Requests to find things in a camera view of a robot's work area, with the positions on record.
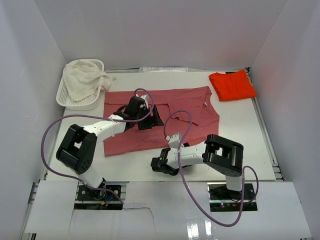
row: red folded cloth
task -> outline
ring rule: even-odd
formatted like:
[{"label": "red folded cloth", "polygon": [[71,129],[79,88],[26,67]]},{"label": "red folded cloth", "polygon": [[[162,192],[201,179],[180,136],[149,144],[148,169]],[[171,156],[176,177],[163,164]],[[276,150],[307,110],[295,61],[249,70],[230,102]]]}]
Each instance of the red folded cloth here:
[{"label": "red folded cloth", "polygon": [[[210,103],[212,92],[208,86],[190,89],[172,89],[150,91],[160,118],[163,122],[171,113],[177,110],[187,110],[192,115],[192,128],[185,138],[185,143],[199,144],[207,139],[209,134],[218,134],[219,115]],[[133,91],[111,91],[105,93],[105,118],[116,112],[118,108],[127,105]],[[169,120],[166,131],[168,135],[185,133],[189,125],[186,113],[177,113]],[[104,155],[113,156],[128,152],[169,147],[164,137],[164,127],[155,126],[152,129],[138,130],[134,126],[126,132],[109,137],[104,141]]]},{"label": "red folded cloth", "polygon": [[235,73],[213,73],[209,76],[216,94],[221,102],[253,98],[257,96],[245,70]]}]

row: white wall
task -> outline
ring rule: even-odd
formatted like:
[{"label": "white wall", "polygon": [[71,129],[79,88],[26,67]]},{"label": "white wall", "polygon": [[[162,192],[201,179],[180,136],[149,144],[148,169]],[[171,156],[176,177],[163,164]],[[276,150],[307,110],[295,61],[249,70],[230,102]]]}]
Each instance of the white wall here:
[{"label": "white wall", "polygon": [[33,0],[0,1],[0,33],[0,239],[15,240],[44,168],[42,134],[61,113],[55,95],[66,60]]},{"label": "white wall", "polygon": [[35,0],[67,61],[251,66],[287,0]]},{"label": "white wall", "polygon": [[289,0],[252,66],[280,169],[320,239],[320,1]]}]

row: white floor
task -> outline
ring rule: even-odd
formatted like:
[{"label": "white floor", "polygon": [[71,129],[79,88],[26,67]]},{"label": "white floor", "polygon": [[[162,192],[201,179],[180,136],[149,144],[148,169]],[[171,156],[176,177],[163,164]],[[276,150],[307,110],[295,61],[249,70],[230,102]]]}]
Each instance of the white floor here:
[{"label": "white floor", "polygon": [[[209,86],[212,91],[211,103],[220,115],[219,135],[241,143],[244,146],[243,165],[249,165],[255,169],[260,180],[275,180],[272,164],[257,115],[251,99],[220,102],[218,96],[209,81],[209,75],[213,72],[145,72],[145,73],[110,73],[110,77],[116,77],[112,81],[111,91],[133,91],[136,88],[147,90],[166,90],[198,88]],[[104,108],[104,94],[99,99],[97,108],[89,111],[66,110],[65,115],[86,114],[102,116]],[[97,120],[71,117],[64,119],[57,137],[50,166],[58,172],[74,175],[74,173],[59,162],[55,155],[65,136],[68,127],[72,124],[80,126],[89,125]],[[125,153],[117,156],[104,156],[104,146],[98,144],[93,160],[94,167],[107,180],[111,182],[129,181],[181,181],[181,177],[153,172],[150,163],[153,157],[158,157],[161,149],[150,149]],[[224,181],[225,177],[205,164],[194,165],[185,171],[188,181]],[[252,172],[245,173],[246,180],[255,180]],[[51,172],[47,180],[64,180]]]}]

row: white basket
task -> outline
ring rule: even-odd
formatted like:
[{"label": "white basket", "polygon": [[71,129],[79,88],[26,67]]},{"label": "white basket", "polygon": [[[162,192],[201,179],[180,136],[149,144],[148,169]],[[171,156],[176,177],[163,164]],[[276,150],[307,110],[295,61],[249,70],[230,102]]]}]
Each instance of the white basket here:
[{"label": "white basket", "polygon": [[[97,65],[100,70],[102,71],[104,70],[105,66],[102,61],[97,59],[87,59],[87,60]],[[68,90],[63,78],[61,78],[60,85],[59,85],[58,92],[56,94],[55,99],[59,105],[66,107],[69,110],[73,110],[73,111],[91,110],[96,108],[99,103],[98,98],[99,98],[101,89],[102,89],[102,86],[99,86],[95,94],[87,96],[86,98],[80,101],[73,101],[68,94]]]}]

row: folded orange cloth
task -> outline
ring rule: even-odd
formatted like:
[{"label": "folded orange cloth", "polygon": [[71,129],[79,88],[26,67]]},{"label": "folded orange cloth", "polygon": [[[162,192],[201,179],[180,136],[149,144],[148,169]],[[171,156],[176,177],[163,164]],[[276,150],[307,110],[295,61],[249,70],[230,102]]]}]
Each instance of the folded orange cloth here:
[{"label": "folded orange cloth", "polygon": [[222,74],[213,73],[209,76],[219,100],[232,101],[253,98],[257,96],[254,87],[251,85],[245,70],[235,73]]}]

